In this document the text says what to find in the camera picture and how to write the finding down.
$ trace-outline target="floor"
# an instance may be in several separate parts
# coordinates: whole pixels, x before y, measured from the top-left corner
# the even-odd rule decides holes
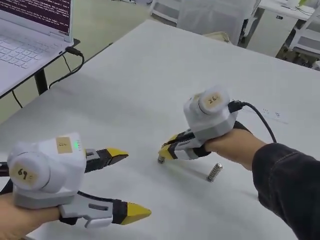
[[[148,8],[144,5],[118,0],[74,0],[73,35],[81,41],[77,48],[88,59],[143,23],[148,16]],[[77,57],[65,56],[71,69],[80,63]],[[68,68],[60,58],[45,72],[48,83],[51,83],[67,74]],[[38,92],[34,78],[19,86],[15,94],[23,106],[35,99]],[[11,93],[0,99],[0,123],[19,109]]]

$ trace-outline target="laptop screen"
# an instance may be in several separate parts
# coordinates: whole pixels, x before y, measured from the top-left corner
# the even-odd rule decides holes
[[[69,35],[71,1],[72,0],[0,0],[0,10]]]

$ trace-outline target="table leg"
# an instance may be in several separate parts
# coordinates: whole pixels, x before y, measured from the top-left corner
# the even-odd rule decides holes
[[[46,79],[46,74],[44,69],[38,71],[34,75],[34,79],[35,79],[35,84],[36,84],[36,88],[38,89],[39,95],[43,94],[45,91],[48,90],[48,84],[47,84],[47,79]]]

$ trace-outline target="laptop cable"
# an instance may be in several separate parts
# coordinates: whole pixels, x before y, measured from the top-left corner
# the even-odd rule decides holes
[[[76,67],[75,69],[73,69],[71,72],[67,73],[66,75],[64,75],[63,77],[59,78],[58,80],[55,80],[55,81],[53,81],[52,83],[50,83],[50,84],[49,84],[49,89],[50,89],[54,84],[56,84],[56,83],[62,81],[63,79],[66,79],[67,77],[69,77],[69,76],[77,73],[77,72],[83,67],[83,65],[85,64],[85,56],[84,56],[83,53],[82,53],[81,51],[79,51],[78,49],[75,49],[75,48],[73,48],[73,47],[71,47],[71,46],[68,46],[68,47],[65,49],[65,51],[66,51],[67,53],[72,54],[72,55],[80,56],[80,57],[82,58],[82,62],[81,62],[81,64],[80,64],[78,67]]]
[[[66,66],[67,66],[68,69],[69,69],[69,72],[71,72],[71,68],[70,68],[70,66],[69,66],[69,64],[68,64],[68,62],[67,62],[67,59],[66,59],[65,55],[62,55],[62,57],[63,57],[63,59],[64,59],[64,62],[65,62],[65,64],[66,64]]]
[[[22,104],[20,103],[20,101],[18,100],[18,98],[17,98],[17,96],[16,96],[16,93],[15,93],[15,90],[12,90],[12,95],[13,95],[13,97],[14,97],[14,100],[19,104],[19,106],[20,106],[20,108],[24,108],[23,106],[22,106]]]

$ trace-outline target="laptop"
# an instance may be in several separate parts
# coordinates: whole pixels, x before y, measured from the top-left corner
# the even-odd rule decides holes
[[[73,0],[0,0],[0,96],[72,46]]]

